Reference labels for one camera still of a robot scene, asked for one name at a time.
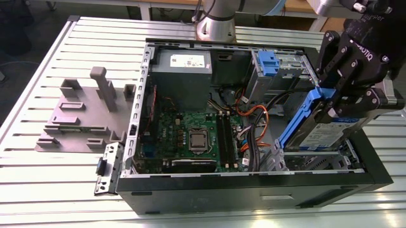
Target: black cable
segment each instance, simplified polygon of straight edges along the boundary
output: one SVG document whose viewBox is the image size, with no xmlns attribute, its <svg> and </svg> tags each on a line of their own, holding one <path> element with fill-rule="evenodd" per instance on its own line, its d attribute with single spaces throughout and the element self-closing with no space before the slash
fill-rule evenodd
<svg viewBox="0 0 406 228">
<path fill-rule="evenodd" d="M 224 97 L 223 97 L 223 88 L 219 88 L 217 90 L 217 96 L 220 97 L 220 101 L 223 102 L 223 104 L 225 105 L 225 107 L 231 110 L 232 113 L 235 113 L 235 111 L 232 110 L 232 106 L 227 103 Z"/>
<path fill-rule="evenodd" d="M 180 18 L 181 18 L 181 15 L 183 15 L 184 11 L 185 11 L 185 9 L 183 9 L 183 10 L 181 10 L 181 12 L 180 12 L 180 14 L 179 14 L 177 18 L 176 18 L 176 19 L 172 19 L 172 21 L 177 21 L 177 20 L 180 20 Z"/>
<path fill-rule="evenodd" d="M 197 1 L 196 8 L 195 8 L 195 11 L 193 11 L 192 16 L 191 16 L 191 22 L 192 23 L 193 23 L 193 17 L 197 16 L 197 12 L 200 10 L 200 6 L 201 6 L 201 0 Z"/>
<path fill-rule="evenodd" d="M 209 12 L 211 12 L 211 10 L 213 9 L 213 7 L 215 7 L 215 3 L 216 3 L 216 0 L 213 0 L 213 3 L 211 4 L 211 7 L 209 7 L 209 9 L 208 9 L 208 11 L 207 11 L 207 13 L 204 13 L 204 16 L 197 20 L 197 22 L 196 23 L 200 23 L 205 18 L 207 18 L 207 16 L 208 16 L 208 14 L 209 14 Z"/>
<path fill-rule="evenodd" d="M 292 89 L 292 90 L 287 90 L 284 91 L 283 93 L 280 93 L 279 95 L 273 96 L 273 98 L 269 100 L 269 102 L 267 103 L 267 106 L 265 106 L 265 109 L 269 110 L 273 105 L 285 97 L 288 96 L 289 94 L 292 93 L 296 93 L 296 92 L 308 92 L 309 90 L 312 90 L 313 88 L 297 88 L 297 89 Z M 259 160 L 259 149 L 257 149 L 257 145 L 256 145 L 256 141 L 255 141 L 255 128 L 256 128 L 256 125 L 259 124 L 259 121 L 260 121 L 260 118 L 263 116 L 263 112 L 259 113 L 259 115 L 256 116 L 255 118 L 255 121 L 253 121 L 253 124 L 251 126 L 251 129 L 249 129 L 249 133 L 252 136 L 249 136 L 249 138 L 247 138 L 248 141 L 251 141 L 248 144 L 248 149 L 252 150 L 252 153 L 253 153 L 253 157 Z M 257 167 L 252 167 L 252 170 L 259 170 L 260 168 L 260 165 L 263 163 L 264 160 L 261 160 L 260 162 L 257 162 Z"/>
<path fill-rule="evenodd" d="M 248 147 L 251 148 L 252 145 L 251 145 L 251 140 L 248 140 L 251 138 L 251 131 L 247 132 L 247 143 L 248 143 Z M 249 163 L 248 163 L 248 172 L 253 172 L 253 167 L 256 167 L 256 164 L 255 164 L 255 154 L 253 154 L 253 151 L 252 150 L 248 150 L 249 151 Z"/>
</svg>

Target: cable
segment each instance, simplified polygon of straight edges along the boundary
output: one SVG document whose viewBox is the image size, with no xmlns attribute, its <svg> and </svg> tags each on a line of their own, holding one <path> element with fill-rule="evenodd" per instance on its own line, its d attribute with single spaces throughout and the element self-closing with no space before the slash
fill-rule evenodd
<svg viewBox="0 0 406 228">
<path fill-rule="evenodd" d="M 192 13 L 192 16 L 191 16 L 191 23 L 193 24 L 197 20 L 197 12 L 200 10 L 200 6 L 201 6 L 201 0 L 197 1 L 197 4 L 196 4 L 196 8 L 195 8 L 195 11 Z"/>
<path fill-rule="evenodd" d="M 1 66 L 5 66 L 5 65 L 9 65 L 9 64 L 13 64 L 13 63 L 30 63 L 30 64 L 38 65 L 38 63 L 36 63 L 36 62 L 29 62 L 29 61 L 14 61 L 14 62 L 2 63 L 2 64 L 0 65 L 0 67 L 1 67 Z"/>
<path fill-rule="evenodd" d="M 149 127 L 149 124 L 151 124 L 151 119 L 153 117 L 153 110 L 155 110 L 155 102 L 156 102 L 156 86 L 153 86 L 153 101 L 152 101 L 152 106 L 151 106 L 151 112 L 149 112 L 149 118 L 148 118 L 148 123 L 147 123 L 147 127 L 145 127 L 145 130 L 144 132 L 141 133 L 141 135 L 145 134 L 147 130 L 148 130 L 148 127 Z"/>
<path fill-rule="evenodd" d="M 297 88 L 297 89 L 292 89 L 292 90 L 284 91 L 283 93 L 280 93 L 280 94 L 277 94 L 276 96 L 273 96 L 273 98 L 272 98 L 272 99 L 269 100 L 269 102 L 267 103 L 265 109 L 269 110 L 269 109 L 273 107 L 273 105 L 275 105 L 285 96 L 288 96 L 289 94 L 296 93 L 296 92 L 308 92 L 308 91 L 311 91 L 312 89 L 313 89 L 313 88 Z M 255 133 L 255 128 L 256 128 L 256 125 L 257 125 L 257 123 L 259 123 L 260 118 L 261 118 L 261 114 L 259 114 L 259 115 L 256 116 L 256 118 L 255 118 L 255 121 L 253 121 L 253 124 L 252 124 L 253 127 L 251 127 L 251 129 L 249 129 L 249 133 L 251 133 L 251 134 Z M 251 144 L 251 146 L 249 146 L 249 151 L 251 151 L 251 150 L 253 151 L 253 154 L 257 153 L 257 155 L 259 155 L 259 150 L 257 150 L 257 146 L 256 146 L 255 143 Z M 257 162 L 259 166 L 257 166 L 257 167 L 253 167 L 253 170 L 255 170 L 255 169 L 259 170 L 259 167 L 260 167 L 260 164 L 261 164 L 261 163 L 263 163 L 263 160 L 261 160 L 260 162 Z"/>
<path fill-rule="evenodd" d="M 181 12 L 180 12 L 180 14 L 179 14 L 177 18 L 176 18 L 176 19 L 172 19 L 172 21 L 177 21 L 177 20 L 180 20 L 180 18 L 181 18 L 181 15 L 183 15 L 184 11 L 185 11 L 185 9 L 183 9 L 183 10 L 181 10 Z"/>
<path fill-rule="evenodd" d="M 208 99 L 207 102 L 208 102 L 208 104 L 211 104 L 211 106 L 212 106 L 213 108 L 216 108 L 217 110 L 220 109 L 219 111 L 228 111 L 228 108 L 221 107 L 221 106 L 217 104 L 217 102 L 215 102 L 215 100 Z"/>
<path fill-rule="evenodd" d="M 211 7 L 209 7 L 209 9 L 208 9 L 208 12 L 207 13 L 204 13 L 204 16 L 197 20 L 197 24 L 207 18 L 207 15 L 211 13 L 211 10 L 213 9 L 213 7 L 215 7 L 215 3 L 216 3 L 216 0 L 213 0 L 213 3 L 211 4 Z"/>
<path fill-rule="evenodd" d="M 281 8 L 281 15 L 280 16 L 284 17 L 284 15 L 285 15 L 285 6 L 283 6 L 283 8 Z"/>
<path fill-rule="evenodd" d="M 171 102 L 171 105 L 172 105 L 173 108 L 175 108 L 176 106 L 175 106 L 175 103 L 173 103 L 172 99 L 171 99 L 169 97 L 167 97 L 167 96 L 164 96 L 164 99 L 168 100 L 168 101 Z"/>
<path fill-rule="evenodd" d="M 240 138 L 241 135 L 245 134 L 245 133 L 248 132 L 249 128 L 251 128 L 251 125 L 247 126 L 247 127 L 236 134 L 236 138 Z"/>
<path fill-rule="evenodd" d="M 224 91 L 224 89 L 223 89 L 223 88 L 219 88 L 219 90 L 217 90 L 217 96 L 220 97 L 220 101 L 221 101 L 223 104 L 225 105 L 227 109 L 229 109 L 229 111 L 231 111 L 232 113 L 235 113 L 235 111 L 232 110 L 231 105 L 228 105 L 228 103 L 227 103 L 227 101 L 225 101 L 225 99 L 224 99 L 223 91 Z"/>
<path fill-rule="evenodd" d="M 235 91 L 235 94 L 233 94 L 233 98 L 237 99 L 241 98 L 241 96 L 239 96 L 239 93 L 241 92 L 243 88 L 239 88 L 236 91 Z"/>
<path fill-rule="evenodd" d="M 216 109 L 217 111 L 224 112 L 225 110 L 221 109 L 220 107 L 217 107 L 216 105 L 213 105 L 209 101 L 207 101 L 207 103 L 212 106 L 213 109 Z"/>
<path fill-rule="evenodd" d="M 271 144 L 259 142 L 259 143 L 257 143 L 257 146 L 271 146 Z M 248 144 L 245 143 L 245 144 L 240 147 L 240 152 L 244 152 L 247 149 L 248 149 Z"/>
</svg>

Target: aluminum table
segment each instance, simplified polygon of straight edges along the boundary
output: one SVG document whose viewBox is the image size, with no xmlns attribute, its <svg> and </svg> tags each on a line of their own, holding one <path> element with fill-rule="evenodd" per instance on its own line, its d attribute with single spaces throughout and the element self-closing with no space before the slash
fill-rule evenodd
<svg viewBox="0 0 406 228">
<path fill-rule="evenodd" d="M 322 33 L 236 28 L 240 43 L 318 48 Z M 136 84 L 147 37 L 193 39 L 180 23 L 81 17 L 68 21 L 0 128 L 0 224 L 76 227 L 404 227 L 406 121 L 402 111 L 364 127 L 394 184 L 318 209 L 139 216 L 119 196 L 93 196 L 98 154 L 36 152 L 65 78 L 96 86 L 108 69 L 115 87 Z"/>
</svg>

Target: floor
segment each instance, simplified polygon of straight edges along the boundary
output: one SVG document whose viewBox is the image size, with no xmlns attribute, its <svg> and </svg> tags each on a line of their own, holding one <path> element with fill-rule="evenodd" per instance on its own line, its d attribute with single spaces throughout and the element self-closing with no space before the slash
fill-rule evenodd
<svg viewBox="0 0 406 228">
<path fill-rule="evenodd" d="M 6 82 L 0 84 L 0 124 L 13 107 L 69 15 L 116 19 L 128 19 L 128 15 L 131 15 L 132 19 L 140 19 L 140 11 L 136 7 L 127 8 L 124 6 L 76 3 L 57 3 L 56 6 L 57 10 L 52 12 L 45 2 L 30 2 L 29 10 L 34 22 L 30 26 L 25 27 L 25 33 L 32 42 L 30 51 L 17 57 L 9 56 L 0 51 L 0 71 L 8 78 Z M 189 22 L 191 14 L 191 10 L 159 10 L 155 8 L 152 9 L 152 20 Z M 236 14 L 235 21 L 237 26 L 255 27 L 257 25 L 255 17 L 251 14 Z M 29 61 L 30 63 L 2 65 L 10 61 Z M 406 96 L 406 78 L 398 79 L 395 87 Z"/>
</svg>

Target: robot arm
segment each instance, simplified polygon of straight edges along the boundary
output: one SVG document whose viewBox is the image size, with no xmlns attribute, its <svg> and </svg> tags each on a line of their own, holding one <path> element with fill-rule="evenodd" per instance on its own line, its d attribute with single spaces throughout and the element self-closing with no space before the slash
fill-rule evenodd
<svg viewBox="0 0 406 228">
<path fill-rule="evenodd" d="M 233 42 L 235 12 L 275 15 L 280 12 L 285 0 L 205 0 L 203 14 L 196 26 L 200 40 Z"/>
<path fill-rule="evenodd" d="M 285 151 L 335 150 L 379 114 L 404 107 L 392 80 L 406 59 L 406 42 L 396 31 L 406 22 L 406 1 L 344 1 L 350 10 L 364 14 L 360 19 L 346 20 L 340 36 L 335 31 L 324 34 L 315 66 L 319 82 L 311 92 L 318 99 L 307 96 L 279 138 Z M 309 115 L 303 115 L 303 110 L 309 110 Z M 331 142 L 309 144 L 318 128 L 332 123 L 348 127 L 331 137 Z"/>
</svg>

